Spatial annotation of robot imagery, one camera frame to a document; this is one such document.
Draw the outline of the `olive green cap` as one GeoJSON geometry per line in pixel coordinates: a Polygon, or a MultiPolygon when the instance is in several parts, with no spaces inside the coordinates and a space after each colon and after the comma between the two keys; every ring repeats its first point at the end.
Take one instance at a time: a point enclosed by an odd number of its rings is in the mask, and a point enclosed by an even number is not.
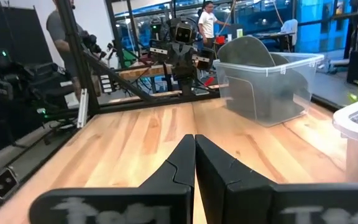
{"type": "Polygon", "coordinates": [[[278,54],[277,52],[270,52],[270,56],[272,57],[276,66],[288,64],[289,60],[284,56],[278,54]]]}
{"type": "Polygon", "coordinates": [[[263,64],[272,66],[268,57],[270,52],[258,38],[244,36],[224,44],[218,50],[218,59],[224,63],[253,65],[261,67],[263,64]]]}

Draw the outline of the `wooden workbench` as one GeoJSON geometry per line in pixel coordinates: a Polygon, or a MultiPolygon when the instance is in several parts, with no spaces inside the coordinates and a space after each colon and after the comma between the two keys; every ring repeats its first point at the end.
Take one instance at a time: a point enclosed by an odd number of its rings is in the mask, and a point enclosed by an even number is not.
{"type": "Polygon", "coordinates": [[[166,73],[170,75],[172,73],[172,66],[170,64],[153,65],[151,67],[141,67],[143,63],[136,62],[125,70],[117,69],[115,72],[125,80],[135,80],[136,78],[150,78],[164,76],[166,73]]]}

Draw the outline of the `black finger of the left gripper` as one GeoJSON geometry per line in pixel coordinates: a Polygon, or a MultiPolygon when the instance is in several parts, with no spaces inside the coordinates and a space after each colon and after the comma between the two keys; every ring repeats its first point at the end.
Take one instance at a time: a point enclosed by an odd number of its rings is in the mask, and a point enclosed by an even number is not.
{"type": "Polygon", "coordinates": [[[181,76],[193,78],[196,70],[209,71],[214,60],[214,52],[209,48],[202,48],[195,52],[181,52],[181,76]]]}
{"type": "Polygon", "coordinates": [[[149,48],[149,56],[157,64],[171,65],[171,71],[174,78],[180,78],[178,70],[179,58],[171,46],[157,46],[149,48]]]}

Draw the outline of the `silver frame bracket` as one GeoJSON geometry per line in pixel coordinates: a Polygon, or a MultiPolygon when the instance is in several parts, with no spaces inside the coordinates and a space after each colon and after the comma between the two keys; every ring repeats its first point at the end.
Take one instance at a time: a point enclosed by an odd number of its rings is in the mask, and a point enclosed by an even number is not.
{"type": "Polygon", "coordinates": [[[77,119],[77,128],[83,128],[88,120],[88,102],[89,94],[86,88],[81,90],[80,104],[78,108],[78,119],[77,119]]]}

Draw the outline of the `black box white labels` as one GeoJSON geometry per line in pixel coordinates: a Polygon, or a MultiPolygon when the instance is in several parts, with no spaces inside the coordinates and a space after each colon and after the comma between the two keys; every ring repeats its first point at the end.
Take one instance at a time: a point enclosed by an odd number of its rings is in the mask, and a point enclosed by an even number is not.
{"type": "Polygon", "coordinates": [[[111,94],[114,90],[114,83],[109,79],[109,75],[101,75],[99,77],[100,87],[102,93],[111,94]]]}

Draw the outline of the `white cloth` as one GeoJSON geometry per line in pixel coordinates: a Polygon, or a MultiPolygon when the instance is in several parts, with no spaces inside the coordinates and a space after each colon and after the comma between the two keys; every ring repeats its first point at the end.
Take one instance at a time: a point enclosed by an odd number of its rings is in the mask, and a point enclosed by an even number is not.
{"type": "Polygon", "coordinates": [[[297,42],[297,33],[298,33],[298,21],[296,19],[290,19],[283,23],[281,33],[291,33],[291,46],[294,47],[297,42]]]}

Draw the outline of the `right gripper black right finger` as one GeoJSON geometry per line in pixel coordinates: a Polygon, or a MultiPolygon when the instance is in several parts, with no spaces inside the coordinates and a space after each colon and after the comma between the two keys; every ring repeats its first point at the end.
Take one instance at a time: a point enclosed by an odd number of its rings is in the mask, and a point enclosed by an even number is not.
{"type": "Polygon", "coordinates": [[[197,134],[208,224],[358,224],[358,184],[278,184],[197,134]]]}

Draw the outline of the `black partition panel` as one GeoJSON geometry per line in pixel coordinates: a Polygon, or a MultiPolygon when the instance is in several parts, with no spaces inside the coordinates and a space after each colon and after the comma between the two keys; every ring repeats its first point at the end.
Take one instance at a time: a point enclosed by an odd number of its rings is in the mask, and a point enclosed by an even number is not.
{"type": "Polygon", "coordinates": [[[53,61],[34,9],[0,6],[0,49],[26,65],[53,61]]]}

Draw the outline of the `dark desk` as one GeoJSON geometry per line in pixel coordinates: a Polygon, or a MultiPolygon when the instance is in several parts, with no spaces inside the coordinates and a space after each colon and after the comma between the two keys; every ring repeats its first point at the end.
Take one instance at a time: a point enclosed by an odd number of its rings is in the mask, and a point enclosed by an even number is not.
{"type": "Polygon", "coordinates": [[[277,49],[279,52],[294,52],[295,45],[293,44],[294,32],[268,32],[256,33],[254,37],[262,42],[272,40],[274,44],[268,44],[268,49],[277,49]]]}

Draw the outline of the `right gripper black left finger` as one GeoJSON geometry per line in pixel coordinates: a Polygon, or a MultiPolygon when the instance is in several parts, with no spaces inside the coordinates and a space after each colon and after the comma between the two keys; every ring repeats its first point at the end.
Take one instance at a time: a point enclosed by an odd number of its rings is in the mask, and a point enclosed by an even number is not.
{"type": "Polygon", "coordinates": [[[140,186],[54,189],[29,208],[30,224],[193,224],[195,138],[185,135],[140,186]]]}

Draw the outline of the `person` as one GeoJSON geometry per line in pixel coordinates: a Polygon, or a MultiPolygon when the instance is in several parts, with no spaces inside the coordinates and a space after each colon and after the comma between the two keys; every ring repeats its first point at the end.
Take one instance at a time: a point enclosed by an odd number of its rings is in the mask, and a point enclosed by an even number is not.
{"type": "Polygon", "coordinates": [[[77,77],[76,65],[74,56],[70,52],[70,46],[67,41],[63,22],[57,8],[57,0],[52,0],[55,5],[55,10],[52,11],[46,21],[46,28],[53,40],[53,43],[64,61],[65,70],[70,74],[75,96],[78,101],[81,97],[81,85],[77,77]]]}
{"type": "Polygon", "coordinates": [[[203,46],[209,49],[214,45],[214,24],[230,26],[227,22],[219,21],[213,14],[213,2],[205,1],[198,19],[198,28],[202,36],[203,46]]]}

